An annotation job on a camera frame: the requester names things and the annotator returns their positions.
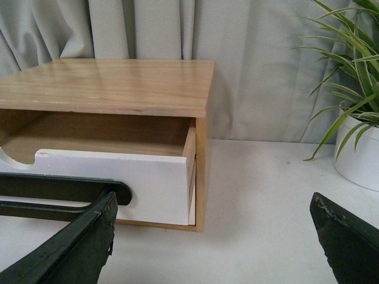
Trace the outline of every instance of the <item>wooden box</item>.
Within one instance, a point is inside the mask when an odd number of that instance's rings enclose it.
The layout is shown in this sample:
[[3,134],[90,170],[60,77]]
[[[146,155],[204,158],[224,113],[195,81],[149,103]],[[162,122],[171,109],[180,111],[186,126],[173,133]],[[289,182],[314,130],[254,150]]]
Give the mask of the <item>wooden box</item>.
[[214,62],[60,59],[0,79],[0,172],[105,178],[120,223],[202,231]]

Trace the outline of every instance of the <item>spider plant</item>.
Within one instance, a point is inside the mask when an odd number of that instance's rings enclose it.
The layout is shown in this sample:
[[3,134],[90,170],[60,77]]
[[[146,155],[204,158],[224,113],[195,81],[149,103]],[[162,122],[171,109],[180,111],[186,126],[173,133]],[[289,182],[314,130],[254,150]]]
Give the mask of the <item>spider plant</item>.
[[[356,3],[354,7],[331,9],[319,0],[312,1],[325,10],[326,13],[317,19],[308,18],[308,20],[320,25],[322,29],[331,32],[335,37],[320,35],[311,37],[342,44],[346,52],[339,54],[318,47],[299,47],[301,49],[315,50],[322,55],[320,60],[331,59],[336,63],[336,68],[313,90],[311,95],[322,85],[328,85],[334,90],[331,91],[331,95],[343,99],[348,102],[348,104],[347,106],[329,106],[311,118],[311,120],[313,120],[323,112],[331,109],[343,110],[343,113],[328,129],[311,158],[307,160],[312,160],[315,157],[322,145],[337,132],[338,128],[350,115],[358,119],[359,124],[348,131],[342,139],[336,152],[337,159],[341,150],[346,145],[346,142],[352,138],[354,134],[354,148],[356,149],[362,135],[370,128],[378,127],[379,125],[379,45],[375,42],[373,36],[368,35],[365,29],[358,24],[359,16],[365,14],[365,17],[370,19],[374,33],[379,34],[379,4],[374,0],[353,0],[353,2]],[[354,13],[352,20],[345,16],[345,13],[348,11]],[[326,17],[337,19],[341,27],[337,28],[325,23],[323,19]],[[359,90],[353,90],[349,87],[350,84],[329,82],[330,78],[338,72],[344,72],[349,78],[355,80],[358,83]]]

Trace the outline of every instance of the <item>gray curtain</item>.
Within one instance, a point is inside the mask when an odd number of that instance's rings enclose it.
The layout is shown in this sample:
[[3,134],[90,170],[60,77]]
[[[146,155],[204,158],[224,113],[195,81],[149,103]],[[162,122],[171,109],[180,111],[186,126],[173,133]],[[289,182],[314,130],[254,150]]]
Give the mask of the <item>gray curtain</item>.
[[[335,8],[349,0],[328,0]],[[317,143],[336,114],[321,89],[330,62],[291,50],[332,44],[304,0],[0,0],[0,76],[62,57],[214,59],[214,138]]]

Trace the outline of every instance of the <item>drawer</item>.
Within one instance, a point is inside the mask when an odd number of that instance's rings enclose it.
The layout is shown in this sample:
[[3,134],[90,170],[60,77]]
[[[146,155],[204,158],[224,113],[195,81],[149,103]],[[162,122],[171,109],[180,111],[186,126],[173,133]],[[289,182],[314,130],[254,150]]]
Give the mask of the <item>drawer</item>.
[[193,118],[0,109],[0,172],[124,182],[119,220],[188,225],[195,167]]

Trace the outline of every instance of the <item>white table surface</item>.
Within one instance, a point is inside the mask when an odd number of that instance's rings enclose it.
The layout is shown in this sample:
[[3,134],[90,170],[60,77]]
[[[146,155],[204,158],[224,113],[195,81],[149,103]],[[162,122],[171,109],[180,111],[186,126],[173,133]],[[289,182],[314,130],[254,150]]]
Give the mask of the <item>white table surface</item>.
[[[205,231],[117,225],[99,283],[336,283],[309,213],[320,192],[379,228],[379,192],[340,176],[334,146],[214,140]],[[67,223],[0,217],[0,270]]]

